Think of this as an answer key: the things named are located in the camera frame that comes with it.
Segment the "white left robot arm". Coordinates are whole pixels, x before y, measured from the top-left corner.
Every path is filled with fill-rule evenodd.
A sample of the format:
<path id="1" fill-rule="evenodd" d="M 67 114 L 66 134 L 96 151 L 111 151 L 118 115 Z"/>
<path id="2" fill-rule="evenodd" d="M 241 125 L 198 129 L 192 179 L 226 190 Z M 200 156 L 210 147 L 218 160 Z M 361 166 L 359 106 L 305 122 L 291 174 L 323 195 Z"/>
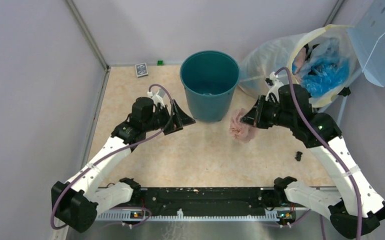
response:
<path id="1" fill-rule="evenodd" d="M 137 98 L 131 113 L 115 127 L 95 157 L 66 182 L 58 181 L 51 188 L 51 228 L 60 230 L 69 226 L 83 233 L 98 215 L 111 208 L 122 203 L 129 207 L 138 205 L 141 200 L 137 190 L 139 184 L 131 179 L 124 179 L 105 190 L 98 188 L 138 145 L 159 134 L 180 131 L 195 122 L 174 99 L 167 106 L 156 98 Z"/>

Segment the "pink plastic trash bag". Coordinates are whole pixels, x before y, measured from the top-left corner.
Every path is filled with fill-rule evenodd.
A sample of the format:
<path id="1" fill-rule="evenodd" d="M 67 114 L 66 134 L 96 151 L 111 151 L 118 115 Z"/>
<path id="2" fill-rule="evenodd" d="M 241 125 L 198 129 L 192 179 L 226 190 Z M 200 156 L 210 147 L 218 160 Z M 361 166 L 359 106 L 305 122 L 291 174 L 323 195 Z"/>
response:
<path id="1" fill-rule="evenodd" d="M 257 129 L 241 122 L 241 118 L 248 111 L 244 108 L 236 109 L 230 118 L 229 134 L 238 142 L 248 143 L 256 137 Z"/>

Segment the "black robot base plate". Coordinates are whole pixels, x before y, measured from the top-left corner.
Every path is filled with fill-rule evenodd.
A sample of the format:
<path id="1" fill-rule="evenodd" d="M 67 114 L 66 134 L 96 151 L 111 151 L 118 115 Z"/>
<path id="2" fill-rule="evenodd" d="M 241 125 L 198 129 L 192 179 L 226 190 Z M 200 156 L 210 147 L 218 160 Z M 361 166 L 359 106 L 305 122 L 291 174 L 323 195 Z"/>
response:
<path id="1" fill-rule="evenodd" d="M 264 216 L 278 208 L 290 210 L 272 187 L 148 187 L 136 190 L 124 207 L 144 207 L 152 216 Z"/>

